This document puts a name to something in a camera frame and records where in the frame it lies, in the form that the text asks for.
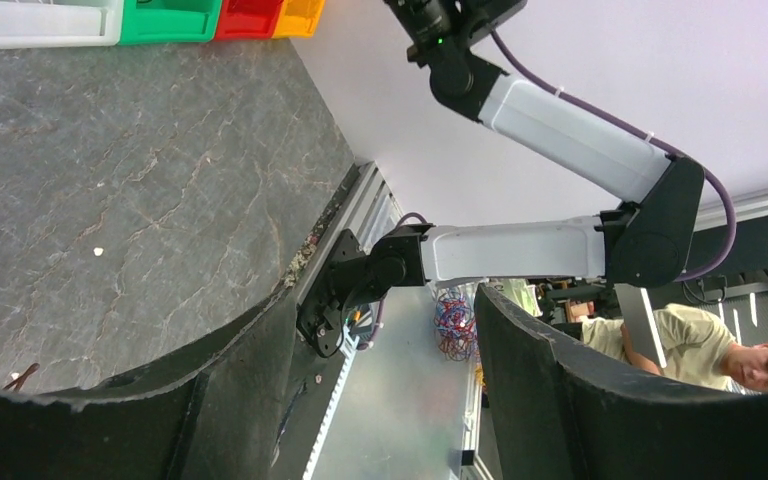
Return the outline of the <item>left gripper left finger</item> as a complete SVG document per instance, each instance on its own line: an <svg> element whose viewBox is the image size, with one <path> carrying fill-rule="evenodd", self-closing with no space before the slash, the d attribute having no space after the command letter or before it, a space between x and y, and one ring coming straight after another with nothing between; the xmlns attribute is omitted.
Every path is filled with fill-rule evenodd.
<svg viewBox="0 0 768 480"><path fill-rule="evenodd" d="M265 479L296 339L278 290L89 389L0 390L0 479Z"/></svg>

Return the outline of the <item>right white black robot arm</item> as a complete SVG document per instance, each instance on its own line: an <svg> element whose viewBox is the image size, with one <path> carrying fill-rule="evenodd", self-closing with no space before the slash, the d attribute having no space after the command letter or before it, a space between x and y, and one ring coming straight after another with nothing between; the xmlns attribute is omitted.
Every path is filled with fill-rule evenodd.
<svg viewBox="0 0 768 480"><path fill-rule="evenodd" d="M298 53L360 161L391 190L457 207L509 200L503 146L544 159L617 200L607 210L531 223L452 224L429 214L372 246L345 234L301 305L299 325L327 347L352 307L395 287L495 278L600 278L651 289L699 275L688 266L707 170L560 88L474 52L521 1L339 1Z"/></svg>

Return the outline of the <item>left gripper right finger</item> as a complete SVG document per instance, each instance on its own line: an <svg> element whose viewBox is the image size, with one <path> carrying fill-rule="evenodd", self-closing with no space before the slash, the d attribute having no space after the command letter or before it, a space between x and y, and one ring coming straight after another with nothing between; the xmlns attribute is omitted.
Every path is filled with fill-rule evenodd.
<svg viewBox="0 0 768 480"><path fill-rule="evenodd" d="M482 285L479 353L506 479L768 479L768 393L609 358Z"/></svg>

